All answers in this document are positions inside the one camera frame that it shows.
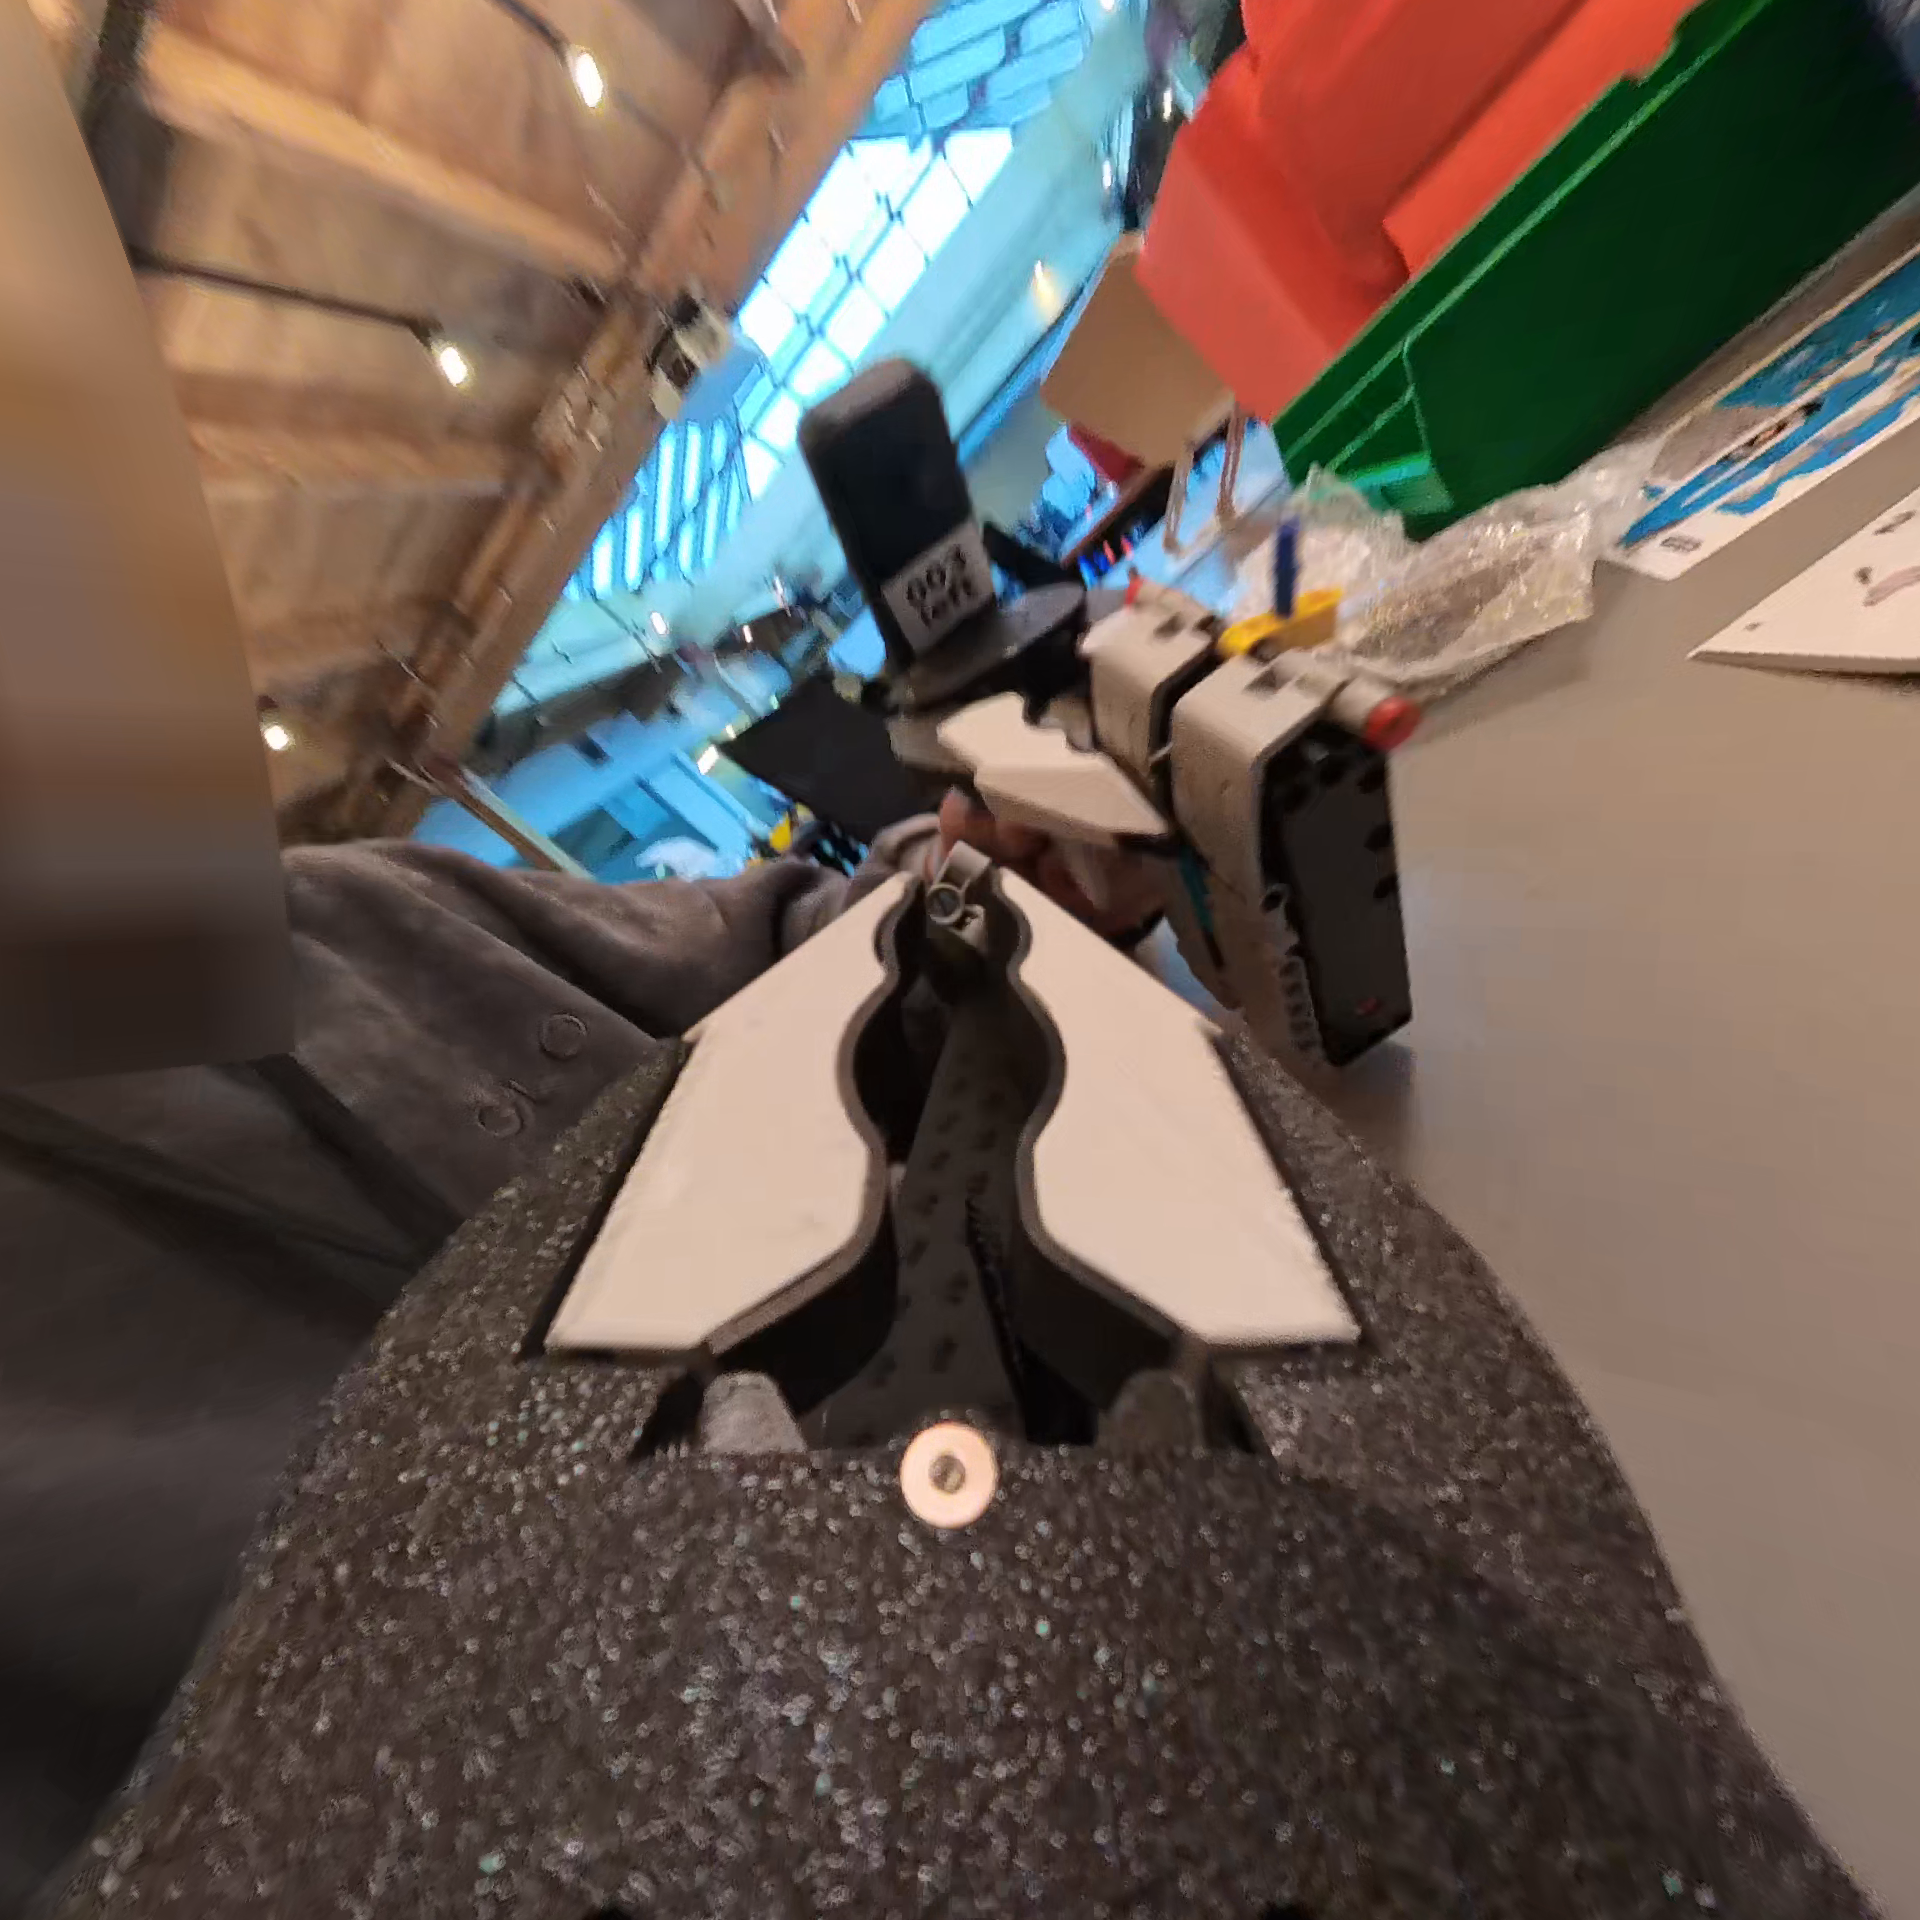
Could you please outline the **black dimpled pad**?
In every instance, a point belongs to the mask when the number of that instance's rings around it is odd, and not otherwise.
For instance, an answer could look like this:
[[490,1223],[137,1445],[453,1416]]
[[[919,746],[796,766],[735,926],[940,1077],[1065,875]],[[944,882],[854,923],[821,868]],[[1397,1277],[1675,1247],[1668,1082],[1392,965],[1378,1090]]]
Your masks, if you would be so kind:
[[808,1450],[881,1454],[940,1416],[1022,1445],[1050,1424],[1043,1374],[1007,1314],[1027,1105],[1006,997],[949,1007],[891,1199],[893,1319],[874,1360],[806,1416]]

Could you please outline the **green plastic bin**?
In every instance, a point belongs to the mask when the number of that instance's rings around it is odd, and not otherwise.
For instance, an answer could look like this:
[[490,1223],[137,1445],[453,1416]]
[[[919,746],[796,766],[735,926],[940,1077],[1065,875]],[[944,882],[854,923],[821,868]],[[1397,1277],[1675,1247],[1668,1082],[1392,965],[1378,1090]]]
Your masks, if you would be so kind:
[[1414,537],[1548,487],[1915,179],[1915,86],[1872,5],[1694,5],[1272,418],[1282,474]]

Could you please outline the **small grey toy connector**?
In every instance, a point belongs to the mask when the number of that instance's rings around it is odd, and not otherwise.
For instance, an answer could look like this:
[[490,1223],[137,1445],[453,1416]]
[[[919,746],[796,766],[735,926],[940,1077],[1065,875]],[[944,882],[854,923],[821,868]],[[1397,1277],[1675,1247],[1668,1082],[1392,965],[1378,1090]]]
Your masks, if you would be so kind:
[[925,882],[925,941],[956,965],[996,957],[996,862],[956,843]]

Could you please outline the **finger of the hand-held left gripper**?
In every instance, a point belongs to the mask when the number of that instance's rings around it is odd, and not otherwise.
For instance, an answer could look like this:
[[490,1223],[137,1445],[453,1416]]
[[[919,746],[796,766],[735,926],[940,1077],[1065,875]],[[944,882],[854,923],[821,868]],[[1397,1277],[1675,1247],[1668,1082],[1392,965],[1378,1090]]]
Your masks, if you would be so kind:
[[996,823],[1081,848],[1170,848],[1173,826],[1106,750],[1022,716],[1020,696],[956,709],[934,746],[960,761]]

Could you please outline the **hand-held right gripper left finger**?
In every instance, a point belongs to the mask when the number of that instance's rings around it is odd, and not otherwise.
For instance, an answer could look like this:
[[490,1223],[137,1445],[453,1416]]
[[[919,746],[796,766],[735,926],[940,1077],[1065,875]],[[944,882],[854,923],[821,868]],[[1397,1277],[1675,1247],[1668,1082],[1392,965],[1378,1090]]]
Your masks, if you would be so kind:
[[590,1232],[549,1352],[731,1360],[874,1247],[886,1145],[854,1041],[900,987],[891,875],[711,1011]]

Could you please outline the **instruction booklet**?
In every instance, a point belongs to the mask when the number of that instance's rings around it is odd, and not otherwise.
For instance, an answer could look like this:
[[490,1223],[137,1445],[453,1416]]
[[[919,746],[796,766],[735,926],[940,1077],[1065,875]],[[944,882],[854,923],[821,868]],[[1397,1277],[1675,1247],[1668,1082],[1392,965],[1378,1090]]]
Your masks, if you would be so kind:
[[1760,598],[1691,661],[1796,679],[1920,679],[1920,491],[1892,502],[1819,562]]

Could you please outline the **orange plastic bin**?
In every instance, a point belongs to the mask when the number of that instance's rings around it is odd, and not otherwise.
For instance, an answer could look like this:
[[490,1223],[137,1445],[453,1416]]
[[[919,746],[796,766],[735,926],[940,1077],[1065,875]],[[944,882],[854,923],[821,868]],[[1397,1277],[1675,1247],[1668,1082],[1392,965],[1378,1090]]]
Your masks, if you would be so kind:
[[1688,0],[1249,0],[1177,129],[1140,285],[1276,418],[1620,81]]

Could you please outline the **grey black toy brick assembly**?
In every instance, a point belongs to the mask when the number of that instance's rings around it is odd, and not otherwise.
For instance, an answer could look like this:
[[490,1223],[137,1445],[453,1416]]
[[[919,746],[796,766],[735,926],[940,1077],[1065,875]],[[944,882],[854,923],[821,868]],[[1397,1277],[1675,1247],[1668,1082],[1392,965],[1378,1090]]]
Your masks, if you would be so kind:
[[1170,823],[1188,974],[1286,1062],[1341,1072],[1407,1029],[1388,758],[1415,709],[1312,653],[1228,649],[1204,604],[1129,581],[1081,644],[1094,746]]

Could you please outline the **clear plastic bag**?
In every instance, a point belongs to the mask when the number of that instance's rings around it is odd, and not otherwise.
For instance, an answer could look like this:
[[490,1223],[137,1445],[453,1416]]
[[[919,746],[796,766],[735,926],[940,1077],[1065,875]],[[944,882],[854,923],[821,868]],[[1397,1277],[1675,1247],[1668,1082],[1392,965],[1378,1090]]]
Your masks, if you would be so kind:
[[1403,513],[1312,469],[1286,502],[1305,589],[1338,593],[1323,658],[1403,696],[1454,696],[1592,619],[1596,568],[1643,485],[1634,446],[1613,446],[1415,543]]

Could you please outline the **white stand with wooden board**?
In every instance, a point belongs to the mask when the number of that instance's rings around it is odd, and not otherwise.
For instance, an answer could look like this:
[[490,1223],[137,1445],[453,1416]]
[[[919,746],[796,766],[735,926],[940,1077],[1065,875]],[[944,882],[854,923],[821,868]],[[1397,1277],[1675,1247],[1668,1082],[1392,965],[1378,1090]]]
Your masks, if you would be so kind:
[[1148,474],[1170,474],[1164,546],[1181,551],[1188,477],[1215,443],[1218,491],[1204,533],[1242,523],[1237,469],[1251,414],[1157,316],[1140,285],[1140,254],[1142,236],[1123,229],[1106,254],[1040,398],[1106,485],[1129,487]]

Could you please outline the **person's left hand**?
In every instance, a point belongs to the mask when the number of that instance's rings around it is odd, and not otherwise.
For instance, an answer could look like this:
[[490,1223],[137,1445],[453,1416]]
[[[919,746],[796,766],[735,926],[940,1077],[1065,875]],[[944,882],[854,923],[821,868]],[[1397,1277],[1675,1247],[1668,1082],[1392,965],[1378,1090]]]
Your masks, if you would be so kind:
[[1007,875],[1022,875],[1040,898],[1119,952],[1134,952],[1154,936],[1154,926],[1164,926],[1164,870],[1148,854],[1050,843],[1034,826],[999,823],[970,789],[949,788],[934,812],[925,882],[934,882],[960,848]]

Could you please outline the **sticker sheet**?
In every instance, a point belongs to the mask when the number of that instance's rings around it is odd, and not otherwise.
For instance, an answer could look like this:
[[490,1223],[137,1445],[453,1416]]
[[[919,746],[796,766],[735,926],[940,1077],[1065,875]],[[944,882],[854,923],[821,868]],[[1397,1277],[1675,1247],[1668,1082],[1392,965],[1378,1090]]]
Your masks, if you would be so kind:
[[1920,254],[1906,254],[1668,435],[1613,562],[1650,581],[1688,576],[1899,435],[1915,410]]

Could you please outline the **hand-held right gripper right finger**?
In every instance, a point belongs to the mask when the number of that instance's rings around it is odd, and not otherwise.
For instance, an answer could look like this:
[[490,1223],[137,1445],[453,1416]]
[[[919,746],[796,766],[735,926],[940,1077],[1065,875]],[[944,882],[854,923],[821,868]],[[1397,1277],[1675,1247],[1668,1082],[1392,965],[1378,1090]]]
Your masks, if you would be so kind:
[[1007,991],[1043,1053],[1015,1149],[1043,1266],[1204,1352],[1359,1345],[1218,1029],[1022,875],[999,875],[996,898],[1015,923]]

